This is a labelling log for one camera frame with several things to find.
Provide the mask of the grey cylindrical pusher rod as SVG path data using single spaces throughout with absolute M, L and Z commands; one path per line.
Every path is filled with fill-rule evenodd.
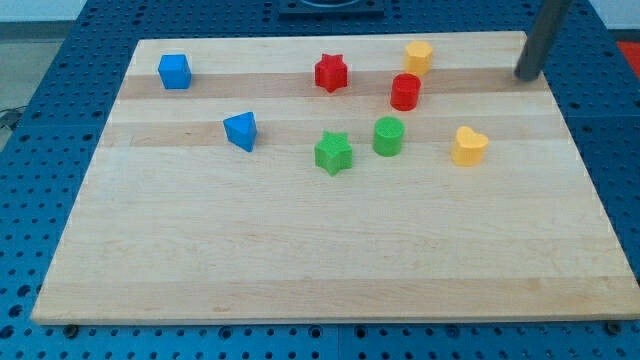
M 542 1 L 514 69 L 517 79 L 531 82 L 539 77 L 572 4 L 573 0 Z

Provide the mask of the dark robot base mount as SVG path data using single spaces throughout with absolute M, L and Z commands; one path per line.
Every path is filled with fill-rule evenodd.
M 277 0 L 280 18 L 304 16 L 381 16 L 385 11 L 384 0 Z

